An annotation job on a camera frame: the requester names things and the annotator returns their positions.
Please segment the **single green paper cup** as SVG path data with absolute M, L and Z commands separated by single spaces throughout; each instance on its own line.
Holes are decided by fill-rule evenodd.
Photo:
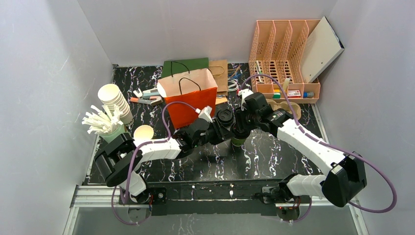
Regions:
M 239 139 L 236 137 L 231 138 L 231 143 L 235 147 L 241 147 L 245 143 L 245 141 L 246 141 L 246 138 L 243 138 L 243 139 Z

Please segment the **orange paper bag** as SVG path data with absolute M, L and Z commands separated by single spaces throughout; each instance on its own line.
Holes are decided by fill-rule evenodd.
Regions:
M 198 114 L 184 104 L 171 104 L 174 101 L 188 103 L 196 109 L 212 108 L 214 116 L 217 84 L 207 68 L 177 73 L 158 80 L 157 89 L 165 102 L 175 129 L 191 124 Z

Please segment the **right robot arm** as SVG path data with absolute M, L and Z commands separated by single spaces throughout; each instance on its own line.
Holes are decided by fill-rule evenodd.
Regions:
M 261 129 L 284 141 L 312 161 L 321 175 L 292 174 L 280 181 L 278 196 L 289 200 L 299 196 L 324 197 L 337 207 L 344 207 L 367 186 L 364 163 L 345 154 L 306 130 L 284 109 L 273 110 L 265 96 L 243 89 L 241 106 L 234 111 L 231 142 L 241 146 L 253 129 Z

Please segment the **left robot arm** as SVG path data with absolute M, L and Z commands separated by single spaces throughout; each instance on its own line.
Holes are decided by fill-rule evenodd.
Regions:
M 217 145 L 232 137 L 232 128 L 218 119 L 208 122 L 198 118 L 169 139 L 134 141 L 130 135 L 120 134 L 95 155 L 94 163 L 106 186 L 119 187 L 125 197 L 136 197 L 147 189 L 144 178 L 136 172 L 142 163 L 184 158 L 198 146 Z

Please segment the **black cup lids stack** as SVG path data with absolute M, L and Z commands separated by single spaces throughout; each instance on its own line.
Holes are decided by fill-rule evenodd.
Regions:
M 230 127 L 234 121 L 234 114 L 232 110 L 224 109 L 216 113 L 216 118 L 222 126 Z

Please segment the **stack of pulp cup carriers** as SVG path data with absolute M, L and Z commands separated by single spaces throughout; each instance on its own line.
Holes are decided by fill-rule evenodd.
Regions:
M 289 105 L 286 101 L 277 103 L 272 99 L 266 99 L 267 103 L 271 106 L 272 110 L 275 111 L 277 109 L 283 109 L 287 112 L 289 112 L 290 114 L 292 114 L 291 109 L 289 108 Z M 295 114 L 296 114 L 296 119 L 300 119 L 301 118 L 301 108 L 298 104 L 291 102 L 290 103 Z

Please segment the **red small box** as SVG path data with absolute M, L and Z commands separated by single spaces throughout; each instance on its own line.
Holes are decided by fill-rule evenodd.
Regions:
M 300 90 L 289 90 L 287 93 L 287 96 L 289 98 L 301 98 L 302 97 Z

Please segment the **brown kraft paper bag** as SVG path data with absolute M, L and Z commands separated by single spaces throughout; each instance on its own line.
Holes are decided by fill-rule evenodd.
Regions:
M 209 69 L 217 84 L 217 93 L 221 95 L 228 94 L 228 61 L 212 60 L 208 63 Z

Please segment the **pink desk file organizer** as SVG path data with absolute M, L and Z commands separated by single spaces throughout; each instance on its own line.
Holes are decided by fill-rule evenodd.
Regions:
M 260 92 L 268 99 L 280 103 L 277 98 L 277 80 L 283 84 L 287 80 L 287 91 L 299 91 L 300 95 L 290 97 L 297 104 L 315 104 L 320 95 L 318 80 L 306 82 L 301 74 L 300 64 L 310 33 L 319 20 L 258 20 L 252 39 L 249 55 L 250 74 L 260 74 L 251 79 L 252 90 Z

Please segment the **green paper bag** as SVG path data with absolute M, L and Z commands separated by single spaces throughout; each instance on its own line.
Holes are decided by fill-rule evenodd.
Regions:
M 197 59 L 186 59 L 186 60 L 171 60 L 164 61 L 161 78 L 173 76 L 178 73 L 187 72 L 198 69 L 207 68 L 209 65 L 209 59 L 197 58 Z

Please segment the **white board panel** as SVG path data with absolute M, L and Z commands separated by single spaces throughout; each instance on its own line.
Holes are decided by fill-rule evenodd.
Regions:
M 312 83 L 344 49 L 327 17 L 322 17 L 304 47 L 300 64 L 304 83 Z

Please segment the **green cup of straws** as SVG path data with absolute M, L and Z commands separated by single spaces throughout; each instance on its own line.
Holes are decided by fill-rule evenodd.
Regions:
M 86 112 L 86 116 L 82 118 L 81 124 L 87 125 L 87 133 L 95 133 L 107 143 L 112 142 L 116 137 L 126 132 L 125 124 L 121 120 L 125 111 L 120 110 L 118 106 L 110 109 L 108 105 L 103 105 L 103 111 L 91 105 L 94 112 Z

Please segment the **tall stack paper cups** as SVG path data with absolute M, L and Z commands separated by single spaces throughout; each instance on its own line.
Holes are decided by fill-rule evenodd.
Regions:
M 114 112 L 118 107 L 120 114 L 120 120 L 126 125 L 133 124 L 133 115 L 126 98 L 122 94 L 120 88 L 116 84 L 106 84 L 98 90 L 98 98 L 104 105 L 107 105 L 110 111 Z

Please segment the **metal base rail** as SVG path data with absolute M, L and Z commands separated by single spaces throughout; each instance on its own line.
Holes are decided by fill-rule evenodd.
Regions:
M 362 213 L 326 199 L 255 199 L 275 180 L 152 182 L 154 199 L 123 205 L 103 185 L 76 189 L 66 235 L 366 235 Z

